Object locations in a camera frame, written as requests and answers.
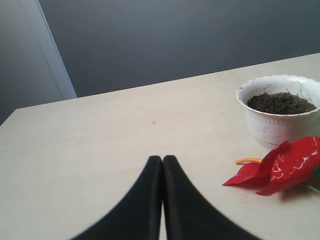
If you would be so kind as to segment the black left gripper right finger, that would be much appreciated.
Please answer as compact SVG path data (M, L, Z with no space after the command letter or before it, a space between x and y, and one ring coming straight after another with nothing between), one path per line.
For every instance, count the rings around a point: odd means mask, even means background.
M163 199L168 240L257 240L212 206L173 155L163 159Z

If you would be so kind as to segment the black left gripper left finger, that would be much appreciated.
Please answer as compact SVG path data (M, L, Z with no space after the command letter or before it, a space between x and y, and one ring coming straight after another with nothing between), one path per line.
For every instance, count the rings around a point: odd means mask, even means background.
M158 240L162 215L162 159L150 156L121 201L75 240Z

